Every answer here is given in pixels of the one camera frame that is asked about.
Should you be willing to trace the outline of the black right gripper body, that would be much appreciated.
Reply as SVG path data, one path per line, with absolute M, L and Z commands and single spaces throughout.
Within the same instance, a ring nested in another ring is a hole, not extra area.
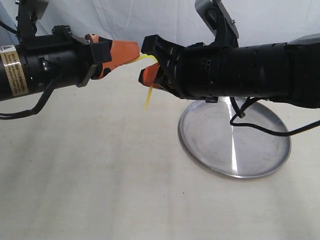
M 174 90 L 163 91 L 168 92 L 179 99 L 199 100 L 199 96 L 192 96 L 187 93 L 185 87 L 182 86 L 182 81 L 178 79 L 178 61 L 184 49 L 184 46 L 167 41 L 155 34 L 144 38 L 141 52 L 143 54 L 152 55 L 157 59 L 157 63 L 160 64 L 169 81 L 174 86 Z

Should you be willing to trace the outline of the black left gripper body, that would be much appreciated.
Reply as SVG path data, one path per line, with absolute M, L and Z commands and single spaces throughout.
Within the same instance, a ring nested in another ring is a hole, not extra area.
M 109 44 L 92 43 L 57 25 L 48 35 L 34 38 L 34 86 L 36 88 L 85 87 L 96 67 L 112 60 Z

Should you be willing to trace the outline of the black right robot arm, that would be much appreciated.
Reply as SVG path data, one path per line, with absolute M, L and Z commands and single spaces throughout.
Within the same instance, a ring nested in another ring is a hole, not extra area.
M 142 52 L 157 63 L 138 81 L 180 99 L 251 97 L 301 108 L 320 106 L 320 37 L 235 47 L 214 42 L 187 47 L 158 35 L 144 39 Z

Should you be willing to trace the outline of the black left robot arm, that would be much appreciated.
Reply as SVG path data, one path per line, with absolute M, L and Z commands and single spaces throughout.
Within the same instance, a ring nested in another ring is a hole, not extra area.
M 87 34 L 78 37 L 67 25 L 55 26 L 51 35 L 21 40 L 0 48 L 2 101 L 55 89 L 85 87 L 115 68 L 140 56 L 134 41 L 111 40 Z

